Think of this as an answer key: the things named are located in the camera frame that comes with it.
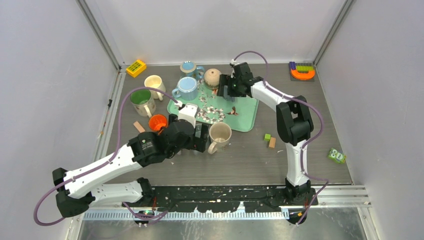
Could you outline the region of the light blue mug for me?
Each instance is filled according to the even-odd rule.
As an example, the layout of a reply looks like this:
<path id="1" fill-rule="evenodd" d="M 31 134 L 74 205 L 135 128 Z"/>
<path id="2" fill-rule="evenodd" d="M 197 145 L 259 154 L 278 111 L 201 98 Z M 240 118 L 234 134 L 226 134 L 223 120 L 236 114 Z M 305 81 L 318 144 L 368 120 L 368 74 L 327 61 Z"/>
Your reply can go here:
<path id="1" fill-rule="evenodd" d="M 182 77 L 171 92 L 174 98 L 181 98 L 185 101 L 193 101 L 198 95 L 198 81 L 190 76 Z"/>

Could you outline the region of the cream floral mug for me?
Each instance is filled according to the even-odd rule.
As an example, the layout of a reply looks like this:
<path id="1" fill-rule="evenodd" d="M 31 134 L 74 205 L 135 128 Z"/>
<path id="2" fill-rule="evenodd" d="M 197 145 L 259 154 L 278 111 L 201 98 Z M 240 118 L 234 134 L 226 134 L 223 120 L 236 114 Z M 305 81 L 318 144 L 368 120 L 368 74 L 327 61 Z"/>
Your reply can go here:
<path id="1" fill-rule="evenodd" d="M 130 95 L 130 102 L 142 117 L 151 118 L 156 111 L 156 104 L 152 93 L 148 89 L 134 91 Z"/>

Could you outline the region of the orange mug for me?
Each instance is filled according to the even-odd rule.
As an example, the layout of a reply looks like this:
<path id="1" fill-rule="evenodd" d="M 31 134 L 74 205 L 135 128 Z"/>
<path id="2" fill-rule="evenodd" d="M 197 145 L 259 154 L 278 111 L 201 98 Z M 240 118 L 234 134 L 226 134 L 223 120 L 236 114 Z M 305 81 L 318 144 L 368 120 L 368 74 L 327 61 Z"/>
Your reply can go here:
<path id="1" fill-rule="evenodd" d="M 155 114 L 149 119 L 148 126 L 152 131 L 160 132 L 162 128 L 168 126 L 168 119 L 162 114 Z"/>

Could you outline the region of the tall floral mug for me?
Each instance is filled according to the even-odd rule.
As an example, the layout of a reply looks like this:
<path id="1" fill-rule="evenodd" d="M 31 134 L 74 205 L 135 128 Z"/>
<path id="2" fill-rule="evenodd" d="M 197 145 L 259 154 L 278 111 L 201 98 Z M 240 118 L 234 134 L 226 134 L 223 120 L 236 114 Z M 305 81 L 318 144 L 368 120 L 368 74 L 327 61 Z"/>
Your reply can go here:
<path id="1" fill-rule="evenodd" d="M 232 136 L 232 129 L 224 122 L 217 122 L 209 128 L 210 145 L 208 153 L 214 154 L 216 152 L 224 152 L 229 145 Z"/>

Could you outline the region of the cream plain mug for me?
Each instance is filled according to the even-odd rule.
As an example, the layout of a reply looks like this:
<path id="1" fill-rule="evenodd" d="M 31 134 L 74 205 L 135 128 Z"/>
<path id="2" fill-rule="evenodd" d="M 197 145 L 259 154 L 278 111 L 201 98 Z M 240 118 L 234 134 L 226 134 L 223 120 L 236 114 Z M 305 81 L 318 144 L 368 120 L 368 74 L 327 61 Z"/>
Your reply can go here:
<path id="1" fill-rule="evenodd" d="M 166 87 L 162 81 L 162 78 L 158 75 L 150 75 L 148 76 L 145 80 L 144 80 L 144 86 L 145 87 L 150 87 L 150 88 L 154 88 L 154 89 L 158 89 L 162 92 L 166 92 Z M 160 100 L 163 101 L 164 99 L 164 94 L 161 92 L 157 92 L 154 90 L 150 90 L 153 98 L 156 100 Z"/>

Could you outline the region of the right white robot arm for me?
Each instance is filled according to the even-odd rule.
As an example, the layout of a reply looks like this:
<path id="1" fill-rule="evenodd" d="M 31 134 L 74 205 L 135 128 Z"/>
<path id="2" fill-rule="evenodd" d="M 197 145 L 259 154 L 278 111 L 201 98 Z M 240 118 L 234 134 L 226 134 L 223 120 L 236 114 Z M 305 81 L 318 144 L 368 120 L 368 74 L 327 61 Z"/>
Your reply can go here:
<path id="1" fill-rule="evenodd" d="M 291 205 L 299 205 L 310 193 L 311 181 L 307 176 L 307 141 L 314 124 L 303 96 L 287 95 L 255 77 L 246 62 L 232 60 L 231 74 L 221 74 L 217 95 L 223 97 L 250 97 L 256 99 L 276 114 L 276 127 L 287 152 L 287 175 L 284 196 Z"/>

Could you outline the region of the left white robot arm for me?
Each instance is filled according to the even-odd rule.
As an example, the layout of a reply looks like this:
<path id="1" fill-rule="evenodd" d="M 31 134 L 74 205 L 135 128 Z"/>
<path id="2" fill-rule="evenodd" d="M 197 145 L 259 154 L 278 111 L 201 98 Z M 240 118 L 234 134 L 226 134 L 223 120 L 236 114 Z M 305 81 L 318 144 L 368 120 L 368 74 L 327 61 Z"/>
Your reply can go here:
<path id="1" fill-rule="evenodd" d="M 155 198 L 150 182 L 143 177 L 127 183 L 108 181 L 152 164 L 173 158 L 181 150 L 203 153 L 209 127 L 197 124 L 199 107 L 181 104 L 178 114 L 170 114 L 170 123 L 160 131 L 145 131 L 130 139 L 116 152 L 75 170 L 57 168 L 52 172 L 58 187 L 57 208 L 64 218 L 80 215 L 90 207 L 127 203 L 131 207 L 148 207 Z"/>

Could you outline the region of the beige teapot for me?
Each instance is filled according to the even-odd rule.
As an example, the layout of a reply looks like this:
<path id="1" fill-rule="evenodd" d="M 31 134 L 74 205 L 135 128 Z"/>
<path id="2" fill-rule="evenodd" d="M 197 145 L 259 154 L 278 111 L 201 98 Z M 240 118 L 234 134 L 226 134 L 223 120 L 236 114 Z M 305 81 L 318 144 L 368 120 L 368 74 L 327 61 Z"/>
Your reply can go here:
<path id="1" fill-rule="evenodd" d="M 216 68 L 208 69 L 203 75 L 204 84 L 206 85 L 206 87 L 210 90 L 218 89 L 221 74 L 221 71 Z"/>

